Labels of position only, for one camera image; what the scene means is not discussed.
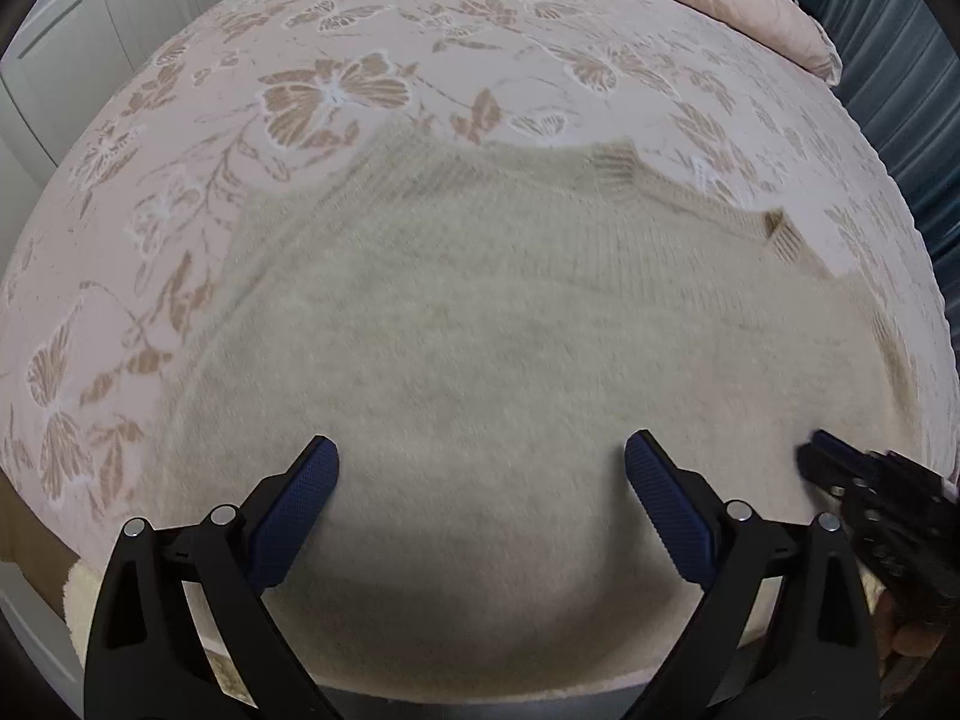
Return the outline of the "person's right hand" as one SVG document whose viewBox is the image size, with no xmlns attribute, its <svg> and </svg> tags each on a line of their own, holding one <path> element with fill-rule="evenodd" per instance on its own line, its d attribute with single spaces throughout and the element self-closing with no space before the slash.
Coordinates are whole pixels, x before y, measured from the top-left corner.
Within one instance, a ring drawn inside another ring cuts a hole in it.
<svg viewBox="0 0 960 720">
<path fill-rule="evenodd" d="M 931 658 L 946 635 L 944 626 L 910 621 L 896 606 L 889 590 L 878 597 L 872 621 L 880 663 L 894 653 L 907 658 Z"/>
</svg>

